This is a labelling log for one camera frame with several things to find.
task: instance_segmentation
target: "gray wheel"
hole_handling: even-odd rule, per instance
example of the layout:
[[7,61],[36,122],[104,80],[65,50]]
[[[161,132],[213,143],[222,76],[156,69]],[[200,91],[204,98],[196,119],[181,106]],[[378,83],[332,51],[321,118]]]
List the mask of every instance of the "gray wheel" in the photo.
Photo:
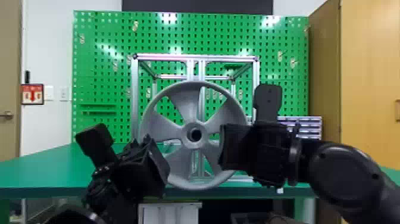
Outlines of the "gray wheel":
[[[225,103],[206,122],[198,119],[199,95],[202,87],[211,88],[226,97]],[[181,114],[184,124],[179,126],[157,113],[154,108],[163,97],[168,97]],[[140,124],[139,139],[150,134],[156,142],[179,139],[180,148],[165,156],[171,173],[169,184],[191,191],[209,189],[228,180],[235,171],[222,171],[218,164],[221,148],[210,141],[210,135],[220,132],[223,124],[246,124],[246,116],[236,99],[225,89],[210,82],[185,81],[161,91],[147,106]],[[190,180],[192,153],[200,150],[208,160],[214,174],[208,181]]]

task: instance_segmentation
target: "wooden door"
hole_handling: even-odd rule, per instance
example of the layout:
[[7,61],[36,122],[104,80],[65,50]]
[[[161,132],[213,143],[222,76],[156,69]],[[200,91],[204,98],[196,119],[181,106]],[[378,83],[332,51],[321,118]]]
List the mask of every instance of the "wooden door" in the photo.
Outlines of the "wooden door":
[[343,0],[341,102],[344,144],[400,170],[400,1]]
[[20,147],[20,1],[2,1],[0,27],[0,161],[3,161],[18,156]]

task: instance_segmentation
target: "door handle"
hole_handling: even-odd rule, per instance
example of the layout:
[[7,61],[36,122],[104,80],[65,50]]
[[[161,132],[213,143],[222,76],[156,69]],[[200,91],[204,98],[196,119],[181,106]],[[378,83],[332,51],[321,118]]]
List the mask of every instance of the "door handle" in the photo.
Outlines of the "door handle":
[[400,99],[396,100],[395,119],[396,119],[396,122],[400,122]]
[[0,114],[0,117],[8,117],[11,118],[13,117],[13,113],[11,111],[5,111],[4,113]]

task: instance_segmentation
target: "green pegboard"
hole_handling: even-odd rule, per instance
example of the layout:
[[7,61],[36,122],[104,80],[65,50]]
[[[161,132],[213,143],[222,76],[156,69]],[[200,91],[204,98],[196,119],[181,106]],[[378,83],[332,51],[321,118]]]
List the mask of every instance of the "green pegboard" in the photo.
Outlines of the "green pegboard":
[[[308,115],[308,19],[267,15],[75,11],[73,137],[104,122],[116,143],[130,140],[130,55],[134,53],[255,55],[261,82],[283,86],[282,116]],[[157,74],[186,74],[180,62],[148,63]],[[209,63],[208,76],[231,75],[235,63]],[[139,114],[151,100],[151,76],[140,69]],[[158,91],[176,80],[157,80]],[[228,81],[215,81],[230,88]],[[206,101],[206,117],[223,99]],[[236,80],[236,98],[252,113],[252,72]],[[166,98],[159,113],[180,124]]]

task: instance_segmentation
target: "wall switch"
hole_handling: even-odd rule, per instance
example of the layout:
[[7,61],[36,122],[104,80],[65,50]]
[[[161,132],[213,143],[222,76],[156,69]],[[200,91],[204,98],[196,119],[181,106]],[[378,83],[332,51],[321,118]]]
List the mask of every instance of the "wall switch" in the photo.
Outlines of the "wall switch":
[[45,86],[45,101],[54,100],[54,86]]
[[70,96],[70,87],[69,86],[62,86],[60,89],[60,101],[69,101],[71,100]]

